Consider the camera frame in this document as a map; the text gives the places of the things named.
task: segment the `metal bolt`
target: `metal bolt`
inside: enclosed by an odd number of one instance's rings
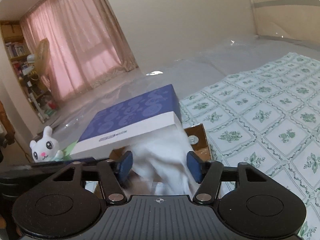
[[[111,201],[121,201],[124,199],[124,196],[122,194],[119,193],[114,193],[108,196],[108,199],[110,199]]]
[[[196,199],[200,201],[209,201],[211,199],[211,196],[206,193],[201,193],[196,196]]]

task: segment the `blue book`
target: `blue book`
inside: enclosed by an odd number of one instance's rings
[[[181,125],[179,100],[171,84],[98,112],[70,156],[106,158],[114,148],[132,143],[131,138],[170,125]]]

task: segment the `white wall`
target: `white wall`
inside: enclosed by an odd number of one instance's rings
[[[255,34],[250,0],[108,0],[143,72]]]
[[[0,101],[3,103],[8,119],[16,131],[16,140],[20,143],[21,147],[28,152],[29,142],[32,140],[33,136],[15,108],[2,79],[0,79]]]

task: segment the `white cloth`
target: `white cloth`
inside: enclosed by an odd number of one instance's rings
[[[187,153],[192,147],[182,127],[153,132],[128,149],[133,153],[132,170],[142,180],[151,182],[149,194],[193,197],[199,185],[187,167]],[[152,190],[152,182],[162,182],[163,186]]]

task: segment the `plastic sheet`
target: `plastic sheet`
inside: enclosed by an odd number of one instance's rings
[[[61,118],[52,125],[56,127],[52,136],[63,149],[79,139],[94,115],[102,109],[167,84],[172,84],[178,98],[182,99],[228,74],[255,69],[288,52],[320,60],[316,49],[250,36],[228,39],[196,57],[155,69],[158,74],[143,75],[139,69],[133,70],[69,102],[62,108]]]
[[[320,0],[251,0],[258,35],[319,43]]]

